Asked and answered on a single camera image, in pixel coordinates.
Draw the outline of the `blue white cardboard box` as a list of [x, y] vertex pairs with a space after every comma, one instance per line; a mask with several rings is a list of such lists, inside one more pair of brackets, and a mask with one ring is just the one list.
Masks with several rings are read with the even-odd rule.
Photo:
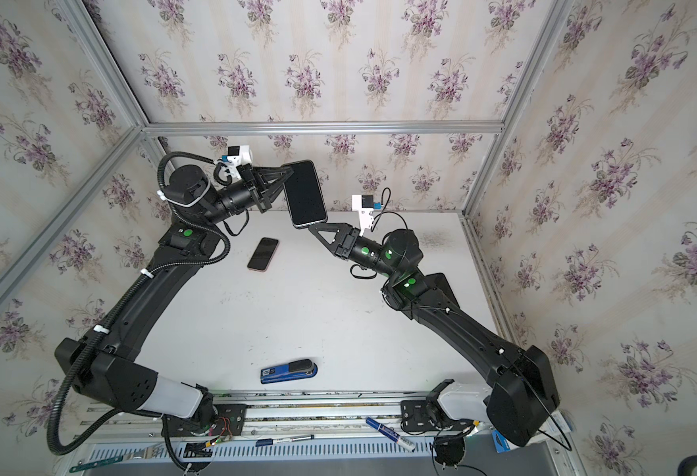
[[510, 442], [498, 430], [492, 430], [491, 437], [493, 438], [497, 454], [507, 453], [512, 450]]

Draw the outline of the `aluminium rail base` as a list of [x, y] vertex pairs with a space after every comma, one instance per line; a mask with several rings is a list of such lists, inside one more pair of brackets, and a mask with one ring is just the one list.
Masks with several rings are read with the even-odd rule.
[[[243, 434], [238, 440], [284, 438], [297, 434], [314, 434], [317, 438], [360, 438], [370, 436], [364, 423], [367, 417], [400, 428], [400, 402], [427, 400], [422, 392], [349, 392], [349, 391], [274, 391], [215, 393], [213, 403], [248, 406]], [[67, 424], [70, 436], [84, 429], [108, 410], [103, 404], [88, 404], [78, 424]], [[159, 416], [136, 416], [128, 413], [108, 420], [88, 440], [106, 442], [160, 442], [162, 422]], [[209, 438], [171, 438], [173, 441], [208, 440]]]

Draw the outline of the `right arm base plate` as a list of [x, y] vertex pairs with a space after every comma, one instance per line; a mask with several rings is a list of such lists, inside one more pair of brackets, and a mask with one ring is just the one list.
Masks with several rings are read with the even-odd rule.
[[426, 400], [401, 401], [400, 414], [400, 426], [406, 434], [425, 434], [425, 432], [439, 432], [439, 430], [463, 432], [481, 423], [479, 420], [470, 418], [453, 420], [438, 404], [432, 404]]

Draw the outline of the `pink-edged phone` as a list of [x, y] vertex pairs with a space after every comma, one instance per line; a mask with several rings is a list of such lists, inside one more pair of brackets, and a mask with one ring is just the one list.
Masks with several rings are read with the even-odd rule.
[[278, 245], [278, 239], [269, 237], [261, 238], [247, 263], [247, 269], [251, 271], [265, 272], [271, 263]]

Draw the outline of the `blue marker pen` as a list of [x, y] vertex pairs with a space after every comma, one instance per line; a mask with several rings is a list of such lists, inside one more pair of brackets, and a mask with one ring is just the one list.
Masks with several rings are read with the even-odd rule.
[[374, 418], [370, 418], [369, 416], [365, 418], [364, 421], [375, 432], [378, 432], [388, 440], [391, 440], [396, 445], [403, 448], [405, 451], [414, 452], [416, 450], [416, 445], [413, 442], [406, 440], [397, 432], [395, 432], [392, 428], [389, 428], [388, 426], [381, 424], [380, 422], [378, 422]]

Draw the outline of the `blue black stapler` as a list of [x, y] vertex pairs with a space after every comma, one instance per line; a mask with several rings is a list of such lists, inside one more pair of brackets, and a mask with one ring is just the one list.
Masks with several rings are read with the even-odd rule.
[[259, 381], [263, 385], [305, 380], [315, 377], [319, 367], [311, 359], [300, 359], [289, 363], [263, 368]]

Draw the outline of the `black phone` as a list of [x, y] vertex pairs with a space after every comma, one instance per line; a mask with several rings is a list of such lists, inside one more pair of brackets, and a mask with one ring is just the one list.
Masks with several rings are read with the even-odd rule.
[[296, 229], [304, 229], [328, 219], [317, 169], [312, 161], [286, 164], [292, 175], [285, 182], [285, 198]]

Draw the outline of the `black thin pen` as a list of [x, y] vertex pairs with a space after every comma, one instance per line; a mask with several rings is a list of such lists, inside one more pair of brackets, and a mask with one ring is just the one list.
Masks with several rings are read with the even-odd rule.
[[315, 438], [314, 434], [307, 434], [306, 436], [289, 436], [289, 438], [261, 438], [255, 442], [256, 447], [267, 447], [276, 444], [285, 444], [301, 441], [310, 441]]

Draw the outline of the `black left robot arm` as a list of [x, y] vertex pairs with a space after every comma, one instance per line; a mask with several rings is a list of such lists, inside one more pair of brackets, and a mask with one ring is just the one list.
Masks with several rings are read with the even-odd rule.
[[66, 373], [52, 410], [60, 416], [71, 391], [118, 412], [162, 414], [207, 426], [215, 418], [213, 398], [201, 386], [183, 384], [137, 364], [143, 343], [177, 293], [203, 267], [231, 251], [219, 223], [256, 207], [270, 208], [292, 176], [289, 167], [243, 165], [241, 178], [221, 190], [198, 166], [159, 173], [160, 198], [173, 221], [146, 270], [122, 298], [78, 339], [64, 339], [55, 357]]

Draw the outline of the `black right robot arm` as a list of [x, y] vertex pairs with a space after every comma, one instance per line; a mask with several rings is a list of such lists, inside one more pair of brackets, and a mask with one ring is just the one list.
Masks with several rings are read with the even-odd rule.
[[538, 347], [511, 343], [469, 317], [442, 273], [419, 270], [424, 254], [411, 229], [396, 229], [382, 243], [348, 223], [318, 223], [309, 231], [343, 260], [378, 275], [388, 307], [429, 328], [458, 351], [491, 389], [485, 415], [509, 442], [526, 446], [560, 406], [547, 355]]

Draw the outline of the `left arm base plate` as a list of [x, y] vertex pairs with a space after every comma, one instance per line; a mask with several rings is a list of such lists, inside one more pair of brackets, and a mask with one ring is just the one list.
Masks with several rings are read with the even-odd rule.
[[166, 428], [161, 435], [168, 434], [169, 438], [217, 438], [224, 436], [232, 438], [243, 434], [245, 416], [248, 406], [245, 404], [214, 404], [215, 412], [210, 424], [193, 424], [175, 416], [168, 416]]

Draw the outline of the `green metal ruler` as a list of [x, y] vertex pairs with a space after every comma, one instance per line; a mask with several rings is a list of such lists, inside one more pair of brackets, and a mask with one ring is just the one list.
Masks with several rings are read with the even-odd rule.
[[104, 458], [100, 460], [95, 460], [95, 461], [88, 461], [88, 462], [83, 462], [79, 463], [69, 469], [69, 473], [79, 473], [79, 472], [85, 472], [91, 469], [96, 469], [104, 466], [109, 466], [112, 464], [118, 464], [120, 462], [124, 461], [124, 456], [123, 455], [118, 455], [118, 456], [112, 456], [109, 458]]

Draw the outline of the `black round connector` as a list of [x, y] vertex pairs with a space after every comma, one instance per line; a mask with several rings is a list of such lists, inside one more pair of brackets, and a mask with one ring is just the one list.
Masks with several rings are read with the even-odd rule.
[[466, 442], [463, 436], [439, 436], [432, 442], [432, 459], [435, 465], [442, 469], [457, 468], [465, 458]]

